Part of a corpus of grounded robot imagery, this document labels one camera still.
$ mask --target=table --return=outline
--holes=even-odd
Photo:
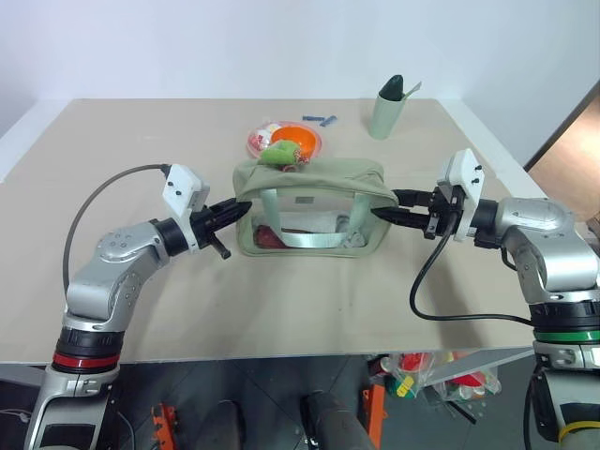
[[[60,266],[68,225],[87,195],[125,168],[186,164],[210,182],[215,203],[233,195],[233,167],[248,158],[249,131],[303,114],[335,114],[331,127],[315,127],[322,153],[381,162],[390,188],[432,190],[443,160],[473,147],[436,100],[409,100],[395,132],[381,142],[367,133],[371,108],[371,100],[72,101],[0,185],[0,359],[50,360],[64,308]],[[484,170],[484,197],[507,196],[485,162]],[[165,218],[163,183],[159,172],[146,172],[107,189],[80,224],[71,273],[108,231]],[[435,246],[417,230],[393,227],[378,251],[361,259],[249,258],[237,249],[233,227],[219,237],[232,250],[229,260],[207,248],[177,257],[146,283],[122,361],[529,348],[533,340],[518,323],[415,317],[408,293]],[[287,277],[292,273],[302,276]],[[449,243],[418,302],[440,314],[528,315],[500,253],[469,242]]]

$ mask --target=orange bowl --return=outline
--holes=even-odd
[[[271,143],[277,141],[292,141],[300,145],[300,153],[303,158],[310,158],[315,152],[317,142],[320,140],[317,133],[308,127],[290,125],[277,129],[271,136]]]

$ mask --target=green toy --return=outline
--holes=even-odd
[[[396,377],[387,376],[384,379],[385,390],[394,398],[415,398],[412,387],[414,378],[411,375],[400,375],[402,380]]]
[[[261,152],[260,164],[274,166],[290,166],[302,164],[307,161],[301,157],[301,148],[293,141],[277,141]]]

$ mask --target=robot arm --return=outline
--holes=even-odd
[[[598,257],[577,235],[573,215],[562,205],[548,199],[480,200],[482,175],[471,150],[458,152],[432,192],[395,190],[400,206],[425,206],[428,214],[404,207],[372,212],[418,228],[427,239],[443,235],[456,215],[455,240],[467,235],[478,247],[502,250],[504,263],[517,271],[532,317],[539,370],[531,391],[538,432],[549,441],[586,448],[575,441],[600,441]],[[571,433],[580,429],[585,431]]]
[[[25,449],[115,448],[119,355],[144,282],[184,251],[209,245],[230,256],[215,232],[243,216],[250,203],[204,206],[208,186],[172,166],[163,197],[173,216],[108,233],[68,285],[63,328],[32,414]]]

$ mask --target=white wall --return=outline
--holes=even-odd
[[[597,0],[2,5],[34,97],[357,98],[399,72],[465,98],[521,162],[600,77]]]
[[[16,14],[10,17],[7,6],[6,2],[0,3],[0,137],[35,102],[34,89],[24,78],[17,61],[19,53],[10,43],[12,38],[21,40],[19,20],[15,20],[19,18]]]
[[[600,79],[600,1],[506,3],[487,10],[487,54],[463,99],[524,165]]]

